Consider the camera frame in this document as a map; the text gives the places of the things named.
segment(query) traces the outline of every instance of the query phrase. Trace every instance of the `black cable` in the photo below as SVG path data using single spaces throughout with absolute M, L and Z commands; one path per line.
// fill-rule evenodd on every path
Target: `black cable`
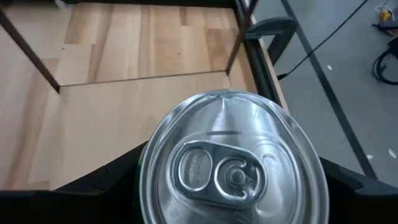
M 309 58 L 311 56 L 312 53 L 314 53 L 314 51 L 316 51 L 319 47 L 321 47 L 326 41 L 328 41 L 330 39 L 330 37 L 332 37 L 333 35 L 335 35 L 337 33 L 338 30 L 340 30 L 340 28 L 342 28 L 366 3 L 368 0 L 364 0 L 348 17 L 347 19 L 345 19 L 340 26 L 338 26 L 325 40 L 323 40 L 322 42 L 320 42 L 313 50 L 311 50 L 311 52 L 305 56 L 305 58 L 303 58 L 303 60 L 301 60 L 301 62 L 299 62 L 293 69 L 291 69 L 290 72 L 285 73 L 285 74 L 281 74 L 278 75 L 278 80 L 281 80 L 283 78 L 285 78 L 286 76 L 290 75 L 294 70 L 296 70 L 297 67 L 299 67 L 307 58 Z
M 386 78 L 384 78 L 383 71 L 387 68 L 387 65 L 381 65 L 381 62 L 387 55 L 391 54 L 392 51 L 391 49 L 386 50 L 383 52 L 374 62 L 372 65 L 372 73 L 374 77 L 379 80 L 380 82 L 383 82 L 388 85 L 398 85 L 398 82 L 390 81 Z

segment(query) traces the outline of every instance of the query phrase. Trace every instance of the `black plastic mount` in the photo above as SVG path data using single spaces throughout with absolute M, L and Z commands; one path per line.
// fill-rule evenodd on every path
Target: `black plastic mount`
M 0 223 L 135 223 L 145 145 L 54 191 L 0 191 Z
M 146 142 L 54 191 L 0 192 L 0 222 L 142 223 L 139 156 Z M 321 158 L 330 223 L 396 221 L 398 189 Z

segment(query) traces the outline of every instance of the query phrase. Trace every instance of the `light wood surface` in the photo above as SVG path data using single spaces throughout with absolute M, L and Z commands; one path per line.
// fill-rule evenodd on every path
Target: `light wood surface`
M 189 96 L 226 88 L 230 85 L 223 72 L 63 87 L 62 140 L 57 148 L 61 158 L 53 167 L 50 188 L 147 141 L 160 120 Z
M 20 3 L 9 5 L 5 13 L 40 58 L 59 58 L 71 7 L 60 10 L 53 2 Z
M 51 147 L 47 140 L 58 122 L 53 104 L 58 95 L 3 29 L 0 40 L 7 52 L 0 54 L 0 189 L 32 189 L 32 162 L 37 149 Z M 57 63 L 44 60 L 51 71 Z
M 45 40 L 38 40 L 48 37 L 31 33 L 21 19 L 26 9 L 7 10 L 20 19 L 22 30 L 28 27 L 25 38 L 59 82 L 106 82 L 65 86 L 58 95 L 0 30 L 0 47 L 7 52 L 0 54 L 0 189 L 67 184 L 146 141 L 169 110 L 196 93 L 224 88 L 256 92 L 243 47 L 229 77 L 225 72 L 162 77 L 166 71 L 193 73 L 226 64 L 237 34 L 229 9 L 109 4 L 74 9 L 70 21 L 56 22 L 64 25 L 63 40 L 56 38 L 49 46 L 58 50 L 44 49 Z M 36 14 L 43 10 L 48 8 L 34 9 Z M 139 35 L 127 29 L 137 26 L 132 21 L 141 22 Z M 68 34 L 71 30 L 76 35 Z M 167 63 L 156 63 L 164 57 Z M 126 80 L 132 77 L 143 79 Z M 107 82 L 119 79 L 123 81 Z

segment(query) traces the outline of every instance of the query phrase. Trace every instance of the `pull tab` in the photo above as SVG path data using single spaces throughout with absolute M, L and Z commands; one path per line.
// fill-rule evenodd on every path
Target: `pull tab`
M 172 163 L 175 188 L 186 198 L 245 209 L 263 195 L 267 172 L 252 152 L 211 141 L 182 146 Z

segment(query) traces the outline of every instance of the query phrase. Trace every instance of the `gray floor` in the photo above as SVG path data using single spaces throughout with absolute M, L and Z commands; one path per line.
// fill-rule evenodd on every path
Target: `gray floor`
M 289 0 L 312 48 L 361 3 L 362 0 Z M 360 145 L 371 158 L 377 177 L 398 187 L 398 159 L 394 157 L 398 155 L 398 86 L 379 83 L 371 75 L 373 61 L 387 49 L 392 38 L 371 26 L 377 22 L 374 8 L 381 4 L 384 0 L 368 1 L 315 55 Z M 388 6 L 397 4 L 391 1 Z M 287 16 L 280 0 L 260 1 L 254 13 L 258 21 Z M 304 56 L 296 35 L 275 65 L 276 72 L 290 71 Z M 390 59 L 389 67 L 389 73 L 397 71 L 391 68 L 398 68 L 398 60 Z M 301 64 L 281 85 L 292 116 L 306 131 L 319 156 L 362 173 L 310 61 Z

